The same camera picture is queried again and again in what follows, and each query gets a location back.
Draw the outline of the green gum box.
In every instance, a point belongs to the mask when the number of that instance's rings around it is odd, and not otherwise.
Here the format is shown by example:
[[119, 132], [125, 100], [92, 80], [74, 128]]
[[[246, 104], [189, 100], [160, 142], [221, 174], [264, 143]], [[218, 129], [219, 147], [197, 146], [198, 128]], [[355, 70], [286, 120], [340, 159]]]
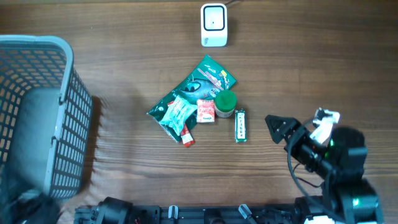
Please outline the green gum box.
[[246, 112], [243, 109], [235, 111], [235, 141], [247, 141]]

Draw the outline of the green lid jar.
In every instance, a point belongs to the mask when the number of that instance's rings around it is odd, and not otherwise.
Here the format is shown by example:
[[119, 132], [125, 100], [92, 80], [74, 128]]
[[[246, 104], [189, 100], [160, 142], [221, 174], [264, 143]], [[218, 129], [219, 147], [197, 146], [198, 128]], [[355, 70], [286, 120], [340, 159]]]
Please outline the green lid jar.
[[231, 90], [220, 91], [215, 98], [215, 111], [220, 118], [230, 117], [236, 107], [237, 97]]

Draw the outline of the orange Kleenex tissue pack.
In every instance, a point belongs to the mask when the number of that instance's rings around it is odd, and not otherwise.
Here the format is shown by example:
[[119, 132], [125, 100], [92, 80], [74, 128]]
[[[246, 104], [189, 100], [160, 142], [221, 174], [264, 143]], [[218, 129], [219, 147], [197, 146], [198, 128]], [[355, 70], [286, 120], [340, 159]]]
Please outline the orange Kleenex tissue pack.
[[197, 123], [215, 122], [214, 100], [197, 100]]

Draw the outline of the green 3M gloves bag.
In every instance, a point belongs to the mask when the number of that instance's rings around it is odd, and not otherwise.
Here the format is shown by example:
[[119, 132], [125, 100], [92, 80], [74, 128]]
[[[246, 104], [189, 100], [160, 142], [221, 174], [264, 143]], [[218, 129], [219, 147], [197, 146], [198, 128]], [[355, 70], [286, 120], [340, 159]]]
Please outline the green 3M gloves bag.
[[167, 114], [169, 103], [176, 97], [196, 105], [198, 100], [214, 100], [220, 91], [231, 89], [235, 83], [235, 77], [227, 69], [206, 55], [192, 72], [162, 97], [147, 114], [160, 123]]

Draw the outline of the red stick packet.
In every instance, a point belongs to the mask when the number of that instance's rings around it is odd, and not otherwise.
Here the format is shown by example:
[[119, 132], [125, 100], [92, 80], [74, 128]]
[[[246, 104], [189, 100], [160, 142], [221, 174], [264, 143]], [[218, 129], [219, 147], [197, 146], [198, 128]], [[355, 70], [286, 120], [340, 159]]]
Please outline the red stick packet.
[[180, 137], [181, 137], [182, 142], [185, 147], [188, 147], [188, 146], [191, 146], [192, 144], [194, 144], [194, 140], [193, 140], [192, 135], [190, 134], [190, 131], [187, 126], [187, 121], [185, 122], [185, 125], [180, 133]]

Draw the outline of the teal tissue pack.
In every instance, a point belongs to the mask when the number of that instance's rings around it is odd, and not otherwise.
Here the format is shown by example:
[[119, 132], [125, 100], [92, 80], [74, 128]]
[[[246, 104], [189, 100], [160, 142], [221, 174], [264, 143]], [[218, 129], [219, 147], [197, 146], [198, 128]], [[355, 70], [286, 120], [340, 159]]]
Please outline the teal tissue pack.
[[159, 124], [172, 128], [176, 135], [180, 135], [186, 120], [197, 110], [197, 105], [189, 103], [185, 98], [177, 96], [168, 106], [164, 117]]

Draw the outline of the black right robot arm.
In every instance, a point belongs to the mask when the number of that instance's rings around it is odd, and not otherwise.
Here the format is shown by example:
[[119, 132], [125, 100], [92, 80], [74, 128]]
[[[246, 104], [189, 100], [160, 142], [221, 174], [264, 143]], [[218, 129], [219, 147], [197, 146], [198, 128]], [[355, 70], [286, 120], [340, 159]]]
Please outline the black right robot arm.
[[310, 137], [306, 123], [295, 118], [267, 115], [265, 122], [272, 140], [286, 142], [287, 162], [293, 159], [323, 179], [322, 195], [310, 196], [293, 167], [289, 172], [304, 200], [329, 218], [341, 223], [383, 223], [381, 202], [375, 189], [363, 177], [368, 155], [361, 131], [349, 126], [332, 129], [328, 144]]

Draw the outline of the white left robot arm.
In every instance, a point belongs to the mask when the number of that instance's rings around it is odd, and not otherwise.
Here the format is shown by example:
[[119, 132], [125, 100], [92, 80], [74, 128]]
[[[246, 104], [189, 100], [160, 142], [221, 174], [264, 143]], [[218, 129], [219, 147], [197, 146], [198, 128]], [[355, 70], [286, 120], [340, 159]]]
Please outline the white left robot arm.
[[[56, 224], [63, 215], [62, 206], [53, 198], [34, 189], [10, 194], [1, 194], [1, 223], [10, 224]], [[132, 204], [107, 197], [96, 206], [75, 209], [76, 224], [129, 223]]]

